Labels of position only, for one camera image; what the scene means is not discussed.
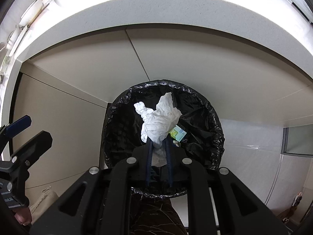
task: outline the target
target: crumpled paper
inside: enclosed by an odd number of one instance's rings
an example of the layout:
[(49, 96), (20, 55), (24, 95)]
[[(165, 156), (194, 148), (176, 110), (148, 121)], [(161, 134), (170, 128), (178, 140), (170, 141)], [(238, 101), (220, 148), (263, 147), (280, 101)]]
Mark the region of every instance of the crumpled paper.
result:
[(166, 154), (162, 141), (167, 137), (170, 130), (177, 125), (182, 115), (177, 108), (173, 107), (172, 93), (161, 96), (156, 105), (156, 110), (147, 108), (142, 101), (135, 103), (134, 106), (144, 121), (141, 128), (141, 140), (147, 142), (149, 137), (153, 142), (152, 166), (165, 165)]

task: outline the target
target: dark fabric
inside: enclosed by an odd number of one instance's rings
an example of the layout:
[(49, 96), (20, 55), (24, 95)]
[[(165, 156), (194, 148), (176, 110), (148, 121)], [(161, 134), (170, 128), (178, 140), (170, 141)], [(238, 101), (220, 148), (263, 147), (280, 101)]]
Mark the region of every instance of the dark fabric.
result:
[(187, 235), (170, 199), (152, 199), (133, 194), (130, 208), (132, 235)]

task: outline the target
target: white countertop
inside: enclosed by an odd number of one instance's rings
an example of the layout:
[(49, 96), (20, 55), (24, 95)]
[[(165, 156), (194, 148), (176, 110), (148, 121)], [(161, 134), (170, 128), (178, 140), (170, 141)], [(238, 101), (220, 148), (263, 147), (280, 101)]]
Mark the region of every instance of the white countertop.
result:
[(313, 27), (288, 0), (54, 0), (30, 26), (0, 89), (8, 123), (22, 62), (83, 33), (131, 24), (173, 23), (231, 33), (292, 61), (313, 78)]

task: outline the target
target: trash can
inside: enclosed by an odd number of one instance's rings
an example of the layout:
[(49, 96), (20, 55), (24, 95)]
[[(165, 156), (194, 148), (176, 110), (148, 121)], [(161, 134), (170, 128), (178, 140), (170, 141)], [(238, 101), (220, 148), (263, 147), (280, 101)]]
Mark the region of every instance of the trash can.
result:
[[(164, 94), (171, 92), (173, 106), (182, 116), (178, 126), (187, 134), (181, 140), (181, 147), (189, 158), (200, 162), (205, 168), (217, 169), (224, 152), (224, 134), (219, 118), (210, 102), (192, 88), (170, 80), (154, 80), (134, 85), (121, 93), (107, 109), (104, 119), (101, 151), (105, 164), (111, 168), (120, 160), (132, 155), (133, 149), (144, 145), (141, 141), (143, 120), (135, 111), (134, 104), (142, 101), (146, 107), (156, 109)], [(153, 167), (155, 179), (160, 167)], [(133, 188), (146, 197), (176, 197), (185, 194), (186, 188)]]

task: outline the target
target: metal screw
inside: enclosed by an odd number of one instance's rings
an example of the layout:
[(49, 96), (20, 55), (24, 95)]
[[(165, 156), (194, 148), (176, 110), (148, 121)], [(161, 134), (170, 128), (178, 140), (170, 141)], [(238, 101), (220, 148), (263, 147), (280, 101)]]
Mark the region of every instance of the metal screw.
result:
[(99, 168), (98, 167), (91, 167), (90, 169), (89, 169), (89, 173), (90, 174), (97, 174), (99, 172)]
[(222, 175), (227, 175), (229, 173), (229, 170), (227, 168), (220, 168), (219, 172)]
[(128, 164), (134, 164), (137, 161), (137, 159), (135, 157), (129, 157), (127, 158), (126, 162)]
[(182, 160), (183, 164), (191, 164), (192, 163), (192, 160), (190, 158), (184, 158)]
[(9, 183), (7, 184), (7, 190), (8, 190), (8, 191), (11, 191), (11, 190), (12, 190), (12, 187), (13, 187), (12, 183), (9, 182)]

